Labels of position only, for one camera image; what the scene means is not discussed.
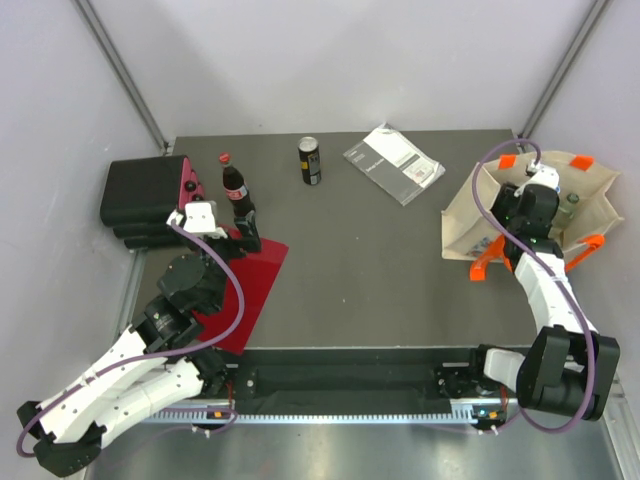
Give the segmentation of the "cola glass bottle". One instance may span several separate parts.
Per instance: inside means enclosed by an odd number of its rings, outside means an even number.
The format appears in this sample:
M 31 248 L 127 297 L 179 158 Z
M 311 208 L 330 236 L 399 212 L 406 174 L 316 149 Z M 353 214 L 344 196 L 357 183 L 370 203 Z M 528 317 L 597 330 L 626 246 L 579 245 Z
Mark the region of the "cola glass bottle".
M 219 155 L 222 168 L 222 182 L 226 197 L 232 204 L 236 217 L 245 217 L 255 210 L 249 189 L 243 174 L 232 164 L 231 155 L 223 152 Z

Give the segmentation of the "clear glass bottle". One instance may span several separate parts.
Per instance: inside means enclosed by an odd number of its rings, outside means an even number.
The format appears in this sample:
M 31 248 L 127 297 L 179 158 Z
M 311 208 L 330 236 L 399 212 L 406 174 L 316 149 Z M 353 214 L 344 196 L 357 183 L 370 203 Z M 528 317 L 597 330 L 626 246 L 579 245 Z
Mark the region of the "clear glass bottle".
M 566 228 L 572 221 L 580 202 L 578 194 L 568 193 L 558 205 L 558 210 L 554 218 L 554 226 L 560 229 Z

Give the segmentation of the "black yellow drink can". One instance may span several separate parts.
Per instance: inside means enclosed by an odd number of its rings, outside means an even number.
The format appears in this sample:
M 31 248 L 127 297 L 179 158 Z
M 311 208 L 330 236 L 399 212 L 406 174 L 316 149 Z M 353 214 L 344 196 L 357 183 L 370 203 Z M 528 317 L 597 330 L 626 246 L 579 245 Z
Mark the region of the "black yellow drink can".
M 298 142 L 298 154 L 303 181 L 307 185 L 318 185 L 321 181 L 319 142 L 306 136 Z

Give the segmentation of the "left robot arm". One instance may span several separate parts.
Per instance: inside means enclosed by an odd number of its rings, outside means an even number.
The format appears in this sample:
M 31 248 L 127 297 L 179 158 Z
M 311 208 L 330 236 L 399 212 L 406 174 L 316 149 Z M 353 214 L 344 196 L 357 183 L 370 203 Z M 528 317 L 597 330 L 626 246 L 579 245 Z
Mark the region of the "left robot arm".
M 244 317 L 245 295 L 230 264 L 262 249 L 255 213 L 235 218 L 236 235 L 217 224 L 206 202 L 173 211 L 167 223 L 188 251 L 168 264 L 158 295 L 74 382 L 17 410 L 18 455 L 59 478 L 86 468 L 142 420 L 226 387 L 216 348 Z

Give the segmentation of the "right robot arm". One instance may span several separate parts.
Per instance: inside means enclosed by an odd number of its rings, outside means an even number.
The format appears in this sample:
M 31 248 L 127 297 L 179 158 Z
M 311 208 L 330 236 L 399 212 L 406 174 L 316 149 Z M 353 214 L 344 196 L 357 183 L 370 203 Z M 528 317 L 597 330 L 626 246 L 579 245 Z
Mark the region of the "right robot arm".
M 559 196 L 549 187 L 501 186 L 491 213 L 506 232 L 494 249 L 526 294 L 537 336 L 525 354 L 483 347 L 483 360 L 469 367 L 466 380 L 481 396 L 504 385 L 524 409 L 596 421 L 620 347 L 616 339 L 600 335 L 579 308 L 564 254 L 550 236 L 558 206 Z

